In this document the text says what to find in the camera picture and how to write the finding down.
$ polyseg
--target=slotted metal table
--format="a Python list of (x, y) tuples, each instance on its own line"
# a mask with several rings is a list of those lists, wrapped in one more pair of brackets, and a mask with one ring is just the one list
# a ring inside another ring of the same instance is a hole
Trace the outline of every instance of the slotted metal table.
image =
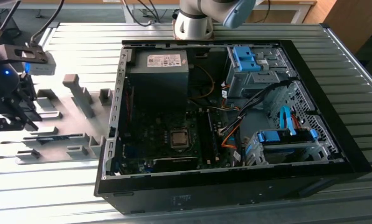
[[(372, 164), (372, 77), (334, 32), (320, 25), (215, 27), (216, 39), (292, 40)], [(114, 88), (122, 40), (172, 39), (172, 25), (60, 23), (42, 44), (56, 74), (78, 73), (90, 91)], [(48, 87), (44, 78), (36, 85)], [(94, 196), (98, 160), (18, 165), (0, 159), (0, 222), (14, 223), (372, 223), (372, 173), (308, 198), (123, 216)]]

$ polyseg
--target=orange wire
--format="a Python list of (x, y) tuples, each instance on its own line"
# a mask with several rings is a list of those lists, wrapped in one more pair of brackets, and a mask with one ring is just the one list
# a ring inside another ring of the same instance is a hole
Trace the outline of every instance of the orange wire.
[(238, 126), (234, 128), (234, 130), (230, 132), (228, 136), (226, 137), (226, 139), (223, 140), (223, 143), (222, 143), (222, 147), (235, 147), (235, 146), (231, 146), (231, 145), (227, 145), (226, 142), (228, 141), (231, 135), (235, 133), (236, 129), (240, 127), (240, 124), (238, 124)]
[(222, 100), (222, 108), (223, 109), (230, 109), (231, 107), (227, 107), (226, 105), (224, 105), (224, 101), (226, 101), (226, 98), (223, 98), (223, 100)]
[(210, 91), (206, 95), (202, 95), (202, 96), (191, 97), (191, 98), (190, 98), (190, 99), (202, 99), (202, 98), (207, 97), (208, 95), (211, 95), (211, 93), (214, 92), (214, 90), (215, 90), (215, 81), (214, 81), (214, 78), (212, 78), (211, 74), (207, 72), (207, 70), (206, 70), (203, 67), (200, 67), (198, 64), (195, 64), (194, 66), (195, 66), (195, 67), (199, 67), (199, 68), (206, 72), (207, 76), (208, 76), (210, 79), (211, 79), (211, 83), (212, 83), (211, 91)]
[(298, 121), (298, 119), (296, 119), (296, 116), (292, 114), (291, 117), (292, 117), (292, 120), (294, 120), (294, 123), (295, 123), (296, 127), (298, 127), (298, 128), (302, 128), (302, 126), (300, 126), (300, 124), (299, 124), (299, 121)]
[(230, 109), (230, 107), (227, 107), (227, 106), (224, 105), (224, 101), (226, 101), (226, 98), (223, 98), (223, 100), (222, 100), (222, 107), (223, 107), (223, 109)]

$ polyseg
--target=power supply label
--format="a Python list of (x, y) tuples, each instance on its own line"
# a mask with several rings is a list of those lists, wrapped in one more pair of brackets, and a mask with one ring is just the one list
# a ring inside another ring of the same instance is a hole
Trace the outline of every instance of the power supply label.
[(147, 57), (147, 67), (180, 67), (180, 55), (150, 55)]

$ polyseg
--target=sticker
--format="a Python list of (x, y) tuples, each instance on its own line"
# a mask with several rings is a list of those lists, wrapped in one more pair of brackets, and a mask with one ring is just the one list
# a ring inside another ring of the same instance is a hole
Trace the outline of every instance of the sticker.
[(184, 206), (191, 202), (191, 195), (179, 195), (172, 198), (172, 205)]
[(147, 57), (147, 67), (180, 67), (180, 55), (150, 55)]
[(258, 62), (259, 64), (268, 64), (266, 59), (263, 59), (263, 60), (256, 60), (256, 62)]
[(242, 160), (242, 155), (235, 151), (234, 153), (234, 157), (236, 158), (236, 160), (240, 162)]
[(222, 91), (222, 97), (226, 99), (228, 98), (228, 92), (226, 90)]

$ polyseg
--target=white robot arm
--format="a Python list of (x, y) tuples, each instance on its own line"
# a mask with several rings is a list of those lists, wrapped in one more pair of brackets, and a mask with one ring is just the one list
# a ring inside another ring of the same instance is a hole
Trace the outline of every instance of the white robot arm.
[(256, 0), (180, 0), (175, 36), (183, 40), (210, 39), (212, 19), (226, 27), (238, 28), (248, 18)]

